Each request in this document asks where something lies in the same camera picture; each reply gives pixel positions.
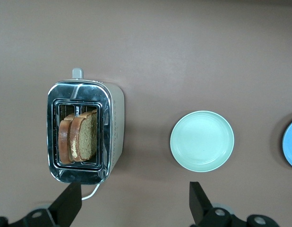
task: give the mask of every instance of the chrome toaster body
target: chrome toaster body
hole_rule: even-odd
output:
[[[58,133],[67,115],[97,109],[97,152],[85,162],[63,164],[59,157]],[[48,93],[47,145],[51,174],[59,181],[98,184],[107,179],[122,153],[124,95],[109,83],[70,79],[56,83]]]

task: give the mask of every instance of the blue plate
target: blue plate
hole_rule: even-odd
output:
[[[283,153],[290,165],[292,165],[292,123],[283,136]]]
[[[170,148],[175,160],[195,172],[217,169],[230,157],[234,134],[230,124],[217,113],[196,111],[174,126]]]

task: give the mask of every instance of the toaster cord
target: toaster cord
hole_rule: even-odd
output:
[[[83,200],[87,200],[87,199],[89,199],[90,197],[92,197],[92,196],[96,193],[96,191],[98,190],[99,186],[100,186],[100,183],[96,185],[96,187],[94,188],[93,192],[92,192],[90,195],[83,197],[83,198],[82,198],[82,201],[83,201]]]

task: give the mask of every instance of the toast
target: toast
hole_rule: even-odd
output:
[[[69,142],[76,162],[86,161],[96,154],[96,129],[96,110],[85,112],[72,121]]]
[[[64,118],[60,122],[59,134],[58,134],[58,148],[60,161],[63,164],[69,164],[74,161],[71,155],[69,135],[72,121],[75,118],[75,115],[72,113]]]

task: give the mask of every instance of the bread crust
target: bread crust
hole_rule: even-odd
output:
[[[60,161],[63,164],[72,163],[74,160],[70,151],[69,133],[72,125],[72,119],[74,114],[70,114],[60,122],[59,134],[58,134],[58,148]]]
[[[88,158],[82,158],[81,153],[80,153],[80,147],[79,147],[79,136],[80,136],[80,129],[83,121],[85,121],[88,116],[96,114],[96,111],[90,111],[90,112],[85,112],[81,114],[79,117],[75,117],[70,128],[70,147],[71,147],[71,154],[73,159],[76,162],[84,162],[91,157]]]

